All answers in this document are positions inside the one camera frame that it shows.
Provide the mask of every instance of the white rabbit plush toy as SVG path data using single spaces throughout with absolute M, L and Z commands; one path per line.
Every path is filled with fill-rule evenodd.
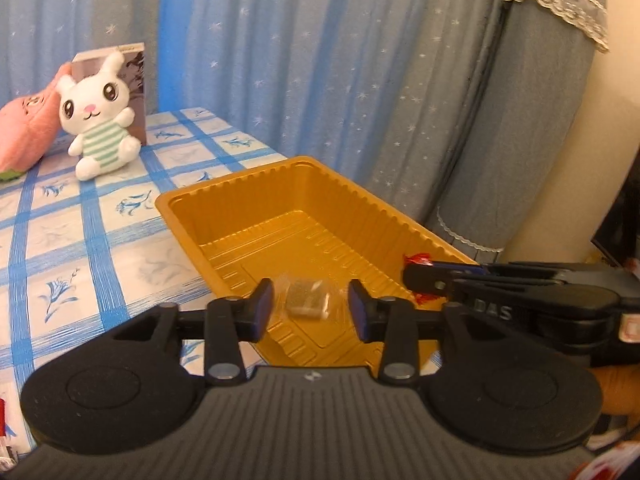
M 78 180 L 117 170 L 140 153 L 140 141 L 125 130 L 133 122 L 134 111 L 128 106 L 129 87 L 118 79 L 123 63 L 122 53 L 113 52 L 96 75 L 79 83 L 65 75 L 56 86 L 61 96 L 60 123 L 76 136 L 68 153 L 82 155 L 76 164 Z

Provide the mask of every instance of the tablecloth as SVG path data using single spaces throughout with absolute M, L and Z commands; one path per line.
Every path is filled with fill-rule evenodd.
M 34 446 L 18 394 L 37 367 L 159 302 L 191 310 L 211 299 L 156 197 L 285 158 L 202 108 L 149 116 L 147 138 L 136 161 L 78 182 L 63 134 L 26 175 L 0 185 L 0 397 L 19 453 Z M 245 364 L 259 364 L 243 345 Z M 202 346 L 183 346 L 190 372 L 202 373 Z

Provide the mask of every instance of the yellow plastic tray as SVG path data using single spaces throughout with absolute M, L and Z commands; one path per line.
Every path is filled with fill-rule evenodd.
M 218 297 L 248 296 L 262 278 L 357 278 L 372 296 L 413 299 L 401 285 L 404 254 L 473 263 L 409 217 L 315 159 L 298 156 L 163 193 L 156 207 Z M 437 310 L 441 301 L 422 308 Z M 257 345 L 274 365 L 369 365 L 382 344 L 343 325 L 272 317 Z M 434 342 L 420 343 L 424 362 Z

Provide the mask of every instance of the person's hand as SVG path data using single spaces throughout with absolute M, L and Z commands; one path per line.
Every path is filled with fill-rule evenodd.
M 640 422 L 640 365 L 605 366 L 592 368 L 602 389 L 602 413 L 627 415 L 626 428 Z M 633 437 L 640 440 L 640 431 Z

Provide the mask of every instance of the black cable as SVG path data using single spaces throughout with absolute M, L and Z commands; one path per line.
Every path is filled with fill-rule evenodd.
M 620 436 L 619 438 L 617 438 L 616 440 L 614 440 L 610 444 L 607 444 L 606 446 L 601 447 L 600 449 L 597 449 L 596 450 L 596 454 L 601 455 L 603 453 L 606 453 L 610 449 L 615 448 L 623 440 L 629 440 L 630 438 L 635 437 L 636 433 L 638 433 L 638 431 L 640 431 L 640 422 L 638 422 L 634 427 L 632 427 L 630 430 L 628 430 L 624 435 Z

